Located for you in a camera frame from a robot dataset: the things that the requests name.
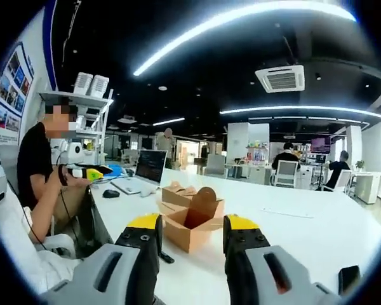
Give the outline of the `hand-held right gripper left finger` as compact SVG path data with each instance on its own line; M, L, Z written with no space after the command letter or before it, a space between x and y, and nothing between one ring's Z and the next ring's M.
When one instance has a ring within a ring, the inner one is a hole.
M154 293L163 220L151 213L132 220L114 244L104 244L41 294L41 304L162 304Z

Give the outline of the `person's left hand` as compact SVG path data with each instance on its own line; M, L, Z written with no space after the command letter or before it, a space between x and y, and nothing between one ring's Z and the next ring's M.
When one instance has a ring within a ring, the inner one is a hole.
M70 186L70 187L81 187L85 186L87 180L74 177L71 174L71 168L66 165L57 165L53 167L53 173L50 175L48 180L49 183L56 185L57 187Z

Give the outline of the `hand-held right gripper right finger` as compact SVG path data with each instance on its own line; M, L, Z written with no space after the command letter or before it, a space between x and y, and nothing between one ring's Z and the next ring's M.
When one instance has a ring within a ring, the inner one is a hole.
M236 214L224 216L223 251L231 304L339 304L340 297L312 282L309 270L259 226Z

